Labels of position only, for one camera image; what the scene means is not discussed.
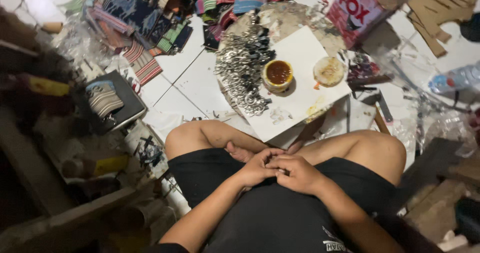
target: person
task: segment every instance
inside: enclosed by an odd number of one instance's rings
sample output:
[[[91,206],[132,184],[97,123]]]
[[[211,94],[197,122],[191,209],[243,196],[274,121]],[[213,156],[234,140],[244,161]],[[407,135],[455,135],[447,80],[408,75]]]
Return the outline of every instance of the person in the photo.
[[[205,120],[172,130],[165,150],[192,210],[157,251],[403,252],[371,217],[405,167],[394,137],[361,130],[283,151]]]

